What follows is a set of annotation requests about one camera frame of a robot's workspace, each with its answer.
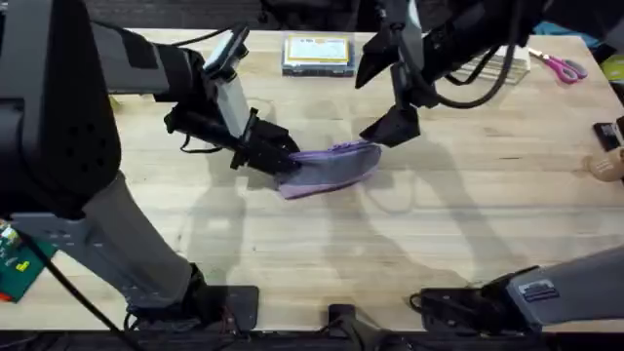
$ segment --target pink scissors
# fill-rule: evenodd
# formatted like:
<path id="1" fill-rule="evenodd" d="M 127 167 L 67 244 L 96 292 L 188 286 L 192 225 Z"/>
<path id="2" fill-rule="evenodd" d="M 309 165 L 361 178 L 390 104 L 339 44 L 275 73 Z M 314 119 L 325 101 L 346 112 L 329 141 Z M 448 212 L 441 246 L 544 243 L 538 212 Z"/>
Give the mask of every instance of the pink scissors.
<path id="1" fill-rule="evenodd" d="M 559 79 L 566 84 L 574 84 L 587 77 L 587 69 L 571 59 L 556 58 L 532 48 L 528 48 L 528 51 L 548 64 L 557 73 Z"/>

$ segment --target wooden tabletop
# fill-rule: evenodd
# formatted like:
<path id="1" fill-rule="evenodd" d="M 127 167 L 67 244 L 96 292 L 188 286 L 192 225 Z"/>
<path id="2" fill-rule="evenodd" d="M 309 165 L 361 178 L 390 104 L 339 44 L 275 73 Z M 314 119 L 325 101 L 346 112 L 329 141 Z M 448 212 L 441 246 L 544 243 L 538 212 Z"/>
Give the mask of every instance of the wooden tabletop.
<path id="1" fill-rule="evenodd" d="M 204 31 L 140 33 L 168 43 Z M 369 37 L 356 35 L 357 47 Z M 282 77 L 281 38 L 252 32 L 238 71 L 250 105 L 288 128 L 303 149 L 357 137 L 393 103 L 387 72 L 359 91 L 354 79 Z M 191 47 L 207 55 L 216 42 Z M 181 153 L 183 136 L 168 135 L 163 124 L 171 106 L 148 97 L 120 98 L 122 170 L 163 237 L 210 284 L 260 288 L 260 329 L 316 329 L 327 306 L 342 302 L 384 328 L 417 330 L 420 317 L 405 298 L 421 288 L 480 284 L 624 243 L 624 187 L 581 167 L 600 150 L 592 124 L 614 121 L 624 109 L 580 39 L 534 37 L 530 45 L 574 59 L 589 77 L 566 86 L 533 60 L 520 85 L 483 107 L 421 108 L 423 136 L 384 148 L 373 177 L 335 193 L 285 201 L 266 175 L 230 170 L 228 151 Z M 468 100 L 491 84 L 441 81 L 438 90 Z M 63 253 L 55 262 L 121 323 L 120 294 Z M 0 315 L 1 329 L 103 328 L 48 272 L 19 304 L 0 303 Z"/>

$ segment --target box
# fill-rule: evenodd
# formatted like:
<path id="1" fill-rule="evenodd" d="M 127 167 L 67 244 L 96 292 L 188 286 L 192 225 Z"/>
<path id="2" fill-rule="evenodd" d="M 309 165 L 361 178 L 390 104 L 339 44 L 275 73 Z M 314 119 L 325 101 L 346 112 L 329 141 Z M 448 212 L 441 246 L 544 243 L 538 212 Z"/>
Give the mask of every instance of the box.
<path id="1" fill-rule="evenodd" d="M 353 77 L 355 66 L 355 42 L 352 33 L 284 33 L 282 75 Z"/>

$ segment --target scissor handle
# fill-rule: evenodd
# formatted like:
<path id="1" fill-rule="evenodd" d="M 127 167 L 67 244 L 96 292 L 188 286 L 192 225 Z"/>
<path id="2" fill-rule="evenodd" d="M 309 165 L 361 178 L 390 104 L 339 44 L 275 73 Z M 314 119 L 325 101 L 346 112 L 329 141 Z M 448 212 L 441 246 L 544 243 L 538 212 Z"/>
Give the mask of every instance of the scissor handle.
<path id="1" fill-rule="evenodd" d="M 546 64 L 553 68 L 559 79 L 566 84 L 574 84 L 581 79 L 572 67 L 567 66 L 567 64 L 558 58 L 549 57 L 546 59 Z"/>
<path id="2" fill-rule="evenodd" d="M 568 66 L 572 67 L 574 71 L 576 71 L 576 75 L 578 75 L 578 78 L 584 79 L 587 78 L 587 76 L 589 75 L 587 69 L 585 69 L 585 67 L 583 67 L 580 63 L 576 63 L 575 61 L 567 58 L 564 59 L 563 62 Z"/>

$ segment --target wire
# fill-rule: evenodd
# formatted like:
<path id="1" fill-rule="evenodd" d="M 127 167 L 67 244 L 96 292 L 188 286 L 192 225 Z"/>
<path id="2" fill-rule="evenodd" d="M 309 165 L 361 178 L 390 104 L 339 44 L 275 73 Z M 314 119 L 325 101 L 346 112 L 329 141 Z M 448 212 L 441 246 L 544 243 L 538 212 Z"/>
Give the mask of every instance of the wire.
<path id="1" fill-rule="evenodd" d="M 217 35 L 225 32 L 227 30 L 230 30 L 230 29 L 234 28 L 236 25 L 238 25 L 238 24 L 228 25 L 225 28 L 222 28 L 220 30 L 214 31 L 212 33 L 205 34 L 205 35 L 199 36 L 197 38 L 193 38 L 193 39 L 188 39 L 188 40 L 182 40 L 182 41 L 179 41 L 179 42 L 175 42 L 175 43 L 173 43 L 171 45 L 175 46 L 175 47 L 180 47 L 180 46 L 185 46 L 185 45 L 189 45 L 189 44 L 198 43 L 198 42 L 201 42 L 201 41 L 204 41 L 204 40 L 216 37 Z"/>
<path id="2" fill-rule="evenodd" d="M 9 347 L 13 347 L 13 346 L 18 346 L 18 345 L 24 345 L 24 344 L 27 344 L 28 342 L 30 342 L 30 341 L 32 341 L 32 340 L 34 340 L 34 339 L 36 339 L 36 338 L 37 338 L 37 337 L 39 337 L 39 336 L 40 336 L 40 334 L 39 334 L 39 333 L 36 333 L 36 334 L 34 334 L 33 336 L 31 336 L 31 337 L 27 337 L 27 338 L 25 338 L 25 339 L 22 339 L 22 340 L 17 340 L 17 341 L 13 341 L 13 342 L 9 342 L 9 343 L 6 343 L 6 344 L 3 344 L 3 345 L 0 345 L 0 350 L 8 349 Z"/>
<path id="3" fill-rule="evenodd" d="M 516 51 L 516 43 L 518 43 L 518 40 L 520 38 L 521 19 L 522 19 L 522 14 L 523 14 L 523 1 L 524 0 L 514 1 L 514 9 L 512 11 L 512 19 L 510 21 L 511 24 L 509 26 L 509 39 L 507 41 L 507 52 L 505 53 L 503 66 L 500 71 L 500 74 L 498 75 L 498 78 L 496 79 L 496 82 L 484 96 L 476 100 L 469 101 L 469 102 L 453 101 L 449 98 L 443 97 L 439 95 L 435 90 L 433 90 L 429 86 L 429 84 L 424 80 L 424 78 L 420 74 L 420 70 L 415 65 L 413 60 L 406 59 L 405 62 L 408 65 L 409 71 L 411 72 L 412 76 L 415 78 L 415 83 L 418 85 L 418 88 L 420 88 L 425 94 L 429 95 L 430 97 L 435 98 L 442 105 L 447 106 L 447 107 L 452 107 L 452 108 L 460 108 L 460 109 L 474 108 L 477 106 L 481 106 L 482 104 L 490 101 L 496 95 L 496 93 L 498 93 L 500 88 L 505 84 L 505 81 L 507 80 L 507 75 L 509 74 L 511 65 L 514 60 L 514 53 Z M 399 41 L 399 45 L 401 46 L 402 51 L 405 52 L 407 50 L 407 44 L 403 40 Z"/>
<path id="4" fill-rule="evenodd" d="M 73 284 L 65 277 L 62 272 L 50 261 L 50 259 L 39 249 L 37 244 L 28 236 L 23 233 L 17 231 L 19 237 L 24 242 L 24 244 L 43 262 L 43 264 L 48 268 L 50 273 L 57 278 L 58 282 L 63 285 L 64 288 L 67 289 L 71 295 L 74 296 L 89 312 L 91 312 L 96 318 L 98 318 L 110 331 L 117 336 L 121 341 L 123 341 L 128 347 L 135 351 L 145 351 L 142 347 L 140 347 L 136 341 L 129 338 L 123 331 L 120 331 L 117 326 L 115 326 L 109 319 L 106 317 L 97 307 L 95 307 Z"/>
<path id="5" fill-rule="evenodd" d="M 179 150 L 182 152 L 190 153 L 190 154 L 198 154 L 198 153 L 211 154 L 211 153 L 219 152 L 223 149 L 222 147 L 214 147 L 212 149 L 188 150 L 186 149 L 186 146 L 188 146 L 188 143 L 190 141 L 191 141 L 191 135 L 187 134 L 186 139 L 184 140 L 184 143 L 179 148 Z"/>
<path id="6" fill-rule="evenodd" d="M 491 58 L 496 54 L 496 52 L 498 51 L 498 49 L 500 49 L 500 46 L 495 46 L 491 49 L 489 49 L 489 51 L 487 52 L 487 54 L 481 59 L 481 61 L 479 62 L 479 64 L 477 64 L 477 66 L 475 67 L 475 70 L 470 74 L 470 76 L 468 76 L 468 78 L 465 81 L 460 81 L 459 79 L 455 78 L 452 74 L 447 74 L 445 76 L 445 78 L 447 78 L 447 80 L 449 82 L 451 82 L 452 84 L 456 85 L 456 86 L 463 86 L 463 85 L 469 85 L 472 84 L 472 82 L 475 81 L 475 79 L 477 79 L 477 77 L 479 77 L 479 74 L 481 74 L 481 72 L 484 70 L 484 68 L 486 67 L 486 64 L 488 64 L 488 62 L 491 60 Z"/>

